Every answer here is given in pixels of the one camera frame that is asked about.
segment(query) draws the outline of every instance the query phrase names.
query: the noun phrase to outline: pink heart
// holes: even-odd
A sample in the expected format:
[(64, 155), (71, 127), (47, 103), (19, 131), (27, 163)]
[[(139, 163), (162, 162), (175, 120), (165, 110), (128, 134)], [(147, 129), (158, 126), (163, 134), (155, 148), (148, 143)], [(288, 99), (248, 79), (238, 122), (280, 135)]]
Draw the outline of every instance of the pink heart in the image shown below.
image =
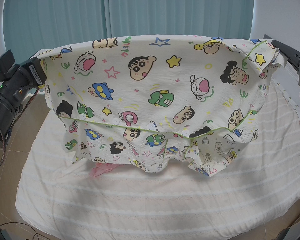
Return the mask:
[(209, 85), (208, 85), (208, 81), (206, 79), (202, 80), (199, 83), (199, 90), (201, 92), (208, 92), (209, 91)]
[(113, 156), (113, 160), (117, 161), (120, 157), (119, 156)]

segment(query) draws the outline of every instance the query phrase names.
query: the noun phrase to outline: barcode label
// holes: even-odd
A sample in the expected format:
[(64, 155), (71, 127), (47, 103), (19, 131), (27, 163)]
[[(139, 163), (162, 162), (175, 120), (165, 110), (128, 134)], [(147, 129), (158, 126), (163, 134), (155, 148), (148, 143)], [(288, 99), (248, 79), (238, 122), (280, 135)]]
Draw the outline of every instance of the barcode label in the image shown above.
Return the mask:
[(34, 76), (35, 80), (37, 81), (37, 84), (38, 84), (38, 85), (42, 85), (43, 83), (42, 83), (40, 77), (38, 76), (38, 73), (37, 73), (37, 71), (35, 70), (35, 67), (34, 67), (33, 65), (30, 65), (30, 66), (29, 66), (29, 69), (30, 69), (32, 75)]

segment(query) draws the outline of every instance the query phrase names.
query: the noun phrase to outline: brown tile floor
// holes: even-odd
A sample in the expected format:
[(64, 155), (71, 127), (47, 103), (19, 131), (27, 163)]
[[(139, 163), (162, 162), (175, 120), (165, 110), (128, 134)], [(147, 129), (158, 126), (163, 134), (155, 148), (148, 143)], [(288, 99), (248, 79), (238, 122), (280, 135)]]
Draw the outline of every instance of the brown tile floor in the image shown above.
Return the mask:
[[(0, 225), (12, 221), (25, 223), (15, 208), (17, 186), (31, 145), (48, 112), (49, 108), (46, 105), (44, 95), (38, 94), (12, 131), (10, 143), (7, 146), (5, 162), (0, 166)], [(265, 223), (247, 233), (240, 234), (232, 238), (232, 240), (274, 239), (282, 229), (289, 227), (299, 215), (300, 200), (296, 202), (284, 216)], [(30, 227), (21, 224), (8, 224), (3, 226), (2, 229), (7, 229), (27, 239), (32, 239), (34, 234), (34, 231)], [(59, 240), (38, 229), (35, 230), (47, 238)]]

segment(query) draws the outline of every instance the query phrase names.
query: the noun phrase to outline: pink fabric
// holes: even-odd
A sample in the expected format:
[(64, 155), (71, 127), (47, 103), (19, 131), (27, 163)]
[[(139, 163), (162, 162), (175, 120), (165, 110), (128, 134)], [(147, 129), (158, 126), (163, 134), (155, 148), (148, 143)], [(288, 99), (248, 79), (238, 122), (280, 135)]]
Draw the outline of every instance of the pink fabric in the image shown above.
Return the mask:
[(102, 173), (107, 173), (111, 170), (113, 170), (115, 167), (121, 166), (123, 164), (113, 164), (113, 163), (96, 163), (96, 167), (94, 167), (90, 171), (90, 176), (97, 177), (101, 175)]

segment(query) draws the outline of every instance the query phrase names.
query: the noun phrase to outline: bed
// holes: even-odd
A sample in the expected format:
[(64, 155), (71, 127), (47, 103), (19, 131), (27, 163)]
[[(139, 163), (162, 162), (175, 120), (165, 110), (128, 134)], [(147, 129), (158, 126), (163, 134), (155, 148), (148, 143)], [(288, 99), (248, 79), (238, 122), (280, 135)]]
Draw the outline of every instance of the bed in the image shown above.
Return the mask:
[(124, 165), (91, 178), (94, 163), (72, 164), (74, 153), (60, 147), (63, 123), (50, 111), (24, 165), (16, 209), (60, 239), (222, 240), (249, 231), (300, 198), (300, 124), (286, 98), (271, 81), (258, 139), (211, 178), (177, 161), (158, 174)]

